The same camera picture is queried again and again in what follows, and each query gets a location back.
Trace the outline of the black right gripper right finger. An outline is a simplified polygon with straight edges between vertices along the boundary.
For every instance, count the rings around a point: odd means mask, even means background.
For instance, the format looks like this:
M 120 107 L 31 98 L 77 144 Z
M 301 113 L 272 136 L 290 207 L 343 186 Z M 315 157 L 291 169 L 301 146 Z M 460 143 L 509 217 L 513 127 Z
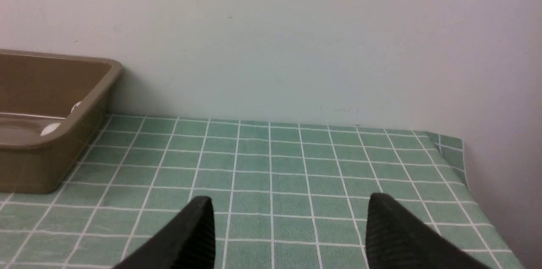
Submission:
M 488 268 L 383 192 L 368 202 L 365 250 L 370 269 Z

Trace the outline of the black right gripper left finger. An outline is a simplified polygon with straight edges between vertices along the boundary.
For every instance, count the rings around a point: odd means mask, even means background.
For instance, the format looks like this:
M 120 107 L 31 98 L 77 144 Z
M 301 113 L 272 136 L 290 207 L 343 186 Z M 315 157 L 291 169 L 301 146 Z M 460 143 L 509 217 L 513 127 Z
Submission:
M 115 269 L 213 269 L 216 228 L 212 200 L 196 196 Z

